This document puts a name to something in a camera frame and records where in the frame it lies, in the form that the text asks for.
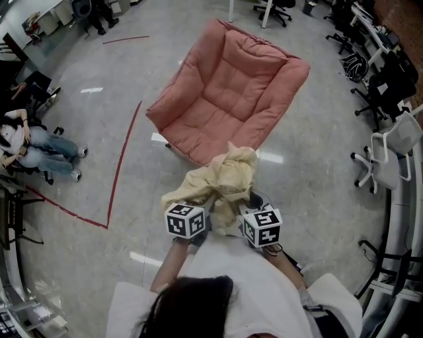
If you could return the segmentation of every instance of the office chair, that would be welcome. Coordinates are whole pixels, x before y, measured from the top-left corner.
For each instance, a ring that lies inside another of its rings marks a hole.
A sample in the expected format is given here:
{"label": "office chair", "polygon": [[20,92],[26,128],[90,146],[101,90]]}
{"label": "office chair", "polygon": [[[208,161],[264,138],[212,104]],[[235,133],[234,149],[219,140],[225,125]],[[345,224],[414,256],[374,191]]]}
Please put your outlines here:
{"label": "office chair", "polygon": [[351,90],[351,93],[357,92],[369,104],[369,106],[356,110],[354,113],[359,116],[362,112],[371,110],[376,124],[374,132],[379,131],[379,121],[387,119],[384,114],[389,115],[395,122],[395,118],[404,111],[398,108],[398,103],[416,94],[415,83],[418,80],[418,72],[406,56],[402,54],[401,58],[403,62],[393,51],[387,54],[381,72],[370,77],[367,94],[357,88]]}
{"label": "office chair", "polygon": [[341,43],[338,54],[341,55],[344,50],[353,53],[352,44],[355,42],[360,47],[365,44],[365,36],[360,32],[360,29],[356,26],[351,26],[347,21],[335,21],[335,29],[343,33],[343,36],[339,36],[337,33],[333,35],[327,35],[326,40],[332,39]]}
{"label": "office chair", "polygon": [[[393,127],[384,132],[373,133],[370,138],[371,147],[364,147],[366,157],[352,153],[351,158],[359,160],[367,168],[367,174],[354,182],[356,187],[362,187],[370,178],[373,181],[371,193],[377,193],[377,185],[394,190],[398,186],[399,178],[410,181],[410,159],[408,152],[420,140],[423,135],[422,128],[410,113],[403,113],[399,121]],[[407,177],[401,176],[399,169],[399,158],[403,155],[406,158]]]}
{"label": "office chair", "polygon": [[346,21],[353,19],[354,14],[351,11],[352,0],[337,0],[335,4],[330,7],[331,14],[323,17],[326,19],[334,20],[335,18],[343,18]]}
{"label": "office chair", "polygon": [[[286,22],[282,18],[282,15],[284,17],[287,17],[288,21],[292,21],[292,17],[291,17],[291,15],[284,13],[284,11],[285,11],[284,7],[285,8],[295,7],[295,0],[275,0],[275,1],[273,1],[272,8],[270,9],[269,15],[273,15],[274,17],[278,18],[280,20],[280,22],[282,23],[282,26],[286,27]],[[257,11],[257,9],[262,9],[263,11],[265,11],[266,6],[254,6],[253,9],[255,11]],[[263,20],[264,13],[260,14],[258,18],[260,20]]]}

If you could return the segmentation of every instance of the armchair cushion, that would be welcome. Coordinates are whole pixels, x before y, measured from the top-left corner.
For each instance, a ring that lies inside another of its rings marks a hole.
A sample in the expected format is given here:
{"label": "armchair cushion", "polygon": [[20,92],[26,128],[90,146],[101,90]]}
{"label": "armchair cushion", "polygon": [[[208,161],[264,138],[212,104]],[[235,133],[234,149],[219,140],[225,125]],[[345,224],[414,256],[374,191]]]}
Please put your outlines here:
{"label": "armchair cushion", "polygon": [[308,73],[281,48],[212,20],[147,117],[176,150],[205,165],[228,141],[257,149]]}

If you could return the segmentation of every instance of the floor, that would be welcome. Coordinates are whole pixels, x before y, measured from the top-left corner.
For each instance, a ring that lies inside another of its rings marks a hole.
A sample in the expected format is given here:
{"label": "floor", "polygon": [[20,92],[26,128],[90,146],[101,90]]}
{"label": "floor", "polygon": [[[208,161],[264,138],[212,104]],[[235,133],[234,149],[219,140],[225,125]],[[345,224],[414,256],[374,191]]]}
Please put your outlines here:
{"label": "floor", "polygon": [[[385,192],[374,196],[353,185],[361,169],[350,153],[363,149],[373,127],[365,116],[354,115],[363,102],[350,93],[354,83],[342,75],[337,46],[325,40],[334,32],[323,20],[327,10],[319,3],[308,17],[298,3],[289,10],[293,21],[286,28],[270,18],[264,30],[252,5],[236,2],[234,24],[311,64],[306,83],[261,146],[255,187],[280,209],[282,244],[305,267],[306,281],[331,272],[354,292],[371,269],[357,241],[379,242]],[[64,127],[67,138],[88,146],[87,158],[78,163],[83,177],[76,184],[55,176],[53,186],[34,175],[22,179],[99,224],[108,222],[119,157],[142,101],[108,229],[47,202],[26,207],[28,231],[36,229],[45,244],[22,242],[25,281],[69,322],[70,337],[104,337],[116,283],[148,287],[165,257],[171,237],[164,231],[160,198],[176,189],[193,166],[151,140],[156,130],[145,110],[176,72],[206,19],[226,20],[227,11],[224,0],[144,0],[105,36],[91,29],[88,39],[80,37],[52,74],[63,90],[43,121],[50,129]],[[103,44],[134,36],[149,38]],[[131,259],[131,252],[148,259]]]}

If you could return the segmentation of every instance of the black bag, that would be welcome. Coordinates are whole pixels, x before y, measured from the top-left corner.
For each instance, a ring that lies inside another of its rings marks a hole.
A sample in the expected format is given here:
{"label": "black bag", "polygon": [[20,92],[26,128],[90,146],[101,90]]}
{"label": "black bag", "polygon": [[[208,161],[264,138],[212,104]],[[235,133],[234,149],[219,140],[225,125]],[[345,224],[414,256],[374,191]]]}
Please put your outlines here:
{"label": "black bag", "polygon": [[341,63],[344,66],[345,75],[354,82],[360,82],[369,70],[367,60],[359,53],[353,53],[341,59]]}

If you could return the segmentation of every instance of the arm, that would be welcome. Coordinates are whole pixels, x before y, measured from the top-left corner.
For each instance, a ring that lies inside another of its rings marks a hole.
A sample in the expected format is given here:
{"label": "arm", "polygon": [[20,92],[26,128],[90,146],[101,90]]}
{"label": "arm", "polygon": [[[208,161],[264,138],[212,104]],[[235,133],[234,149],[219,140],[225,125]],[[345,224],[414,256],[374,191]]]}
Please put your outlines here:
{"label": "arm", "polygon": [[180,268],[184,264],[188,254],[189,245],[189,240],[183,238],[177,238],[172,243],[171,249],[167,253],[163,264],[160,266],[156,277],[154,277],[153,284],[150,288],[151,291],[157,292],[159,287],[171,283],[178,277]]}
{"label": "arm", "polygon": [[13,95],[12,98],[11,98],[12,101],[14,101],[18,97],[19,93],[22,92],[25,89],[25,86],[26,85],[22,85],[22,83],[21,83],[17,87],[14,87],[14,88],[11,89],[12,91],[14,91],[14,90],[16,91],[15,95]]}
{"label": "arm", "polygon": [[19,153],[10,157],[7,157],[5,154],[3,154],[1,156],[1,163],[6,168],[7,166],[10,166],[19,156]]}
{"label": "arm", "polygon": [[291,264],[283,252],[279,252],[277,256],[269,255],[263,249],[264,258],[266,258],[272,265],[274,265],[280,272],[282,272],[295,285],[297,290],[301,287],[306,288],[305,281],[301,273]]}
{"label": "arm", "polygon": [[24,125],[25,125],[25,123],[28,124],[28,114],[26,112],[26,109],[17,109],[16,110],[16,118],[21,118],[22,121],[24,122]]}

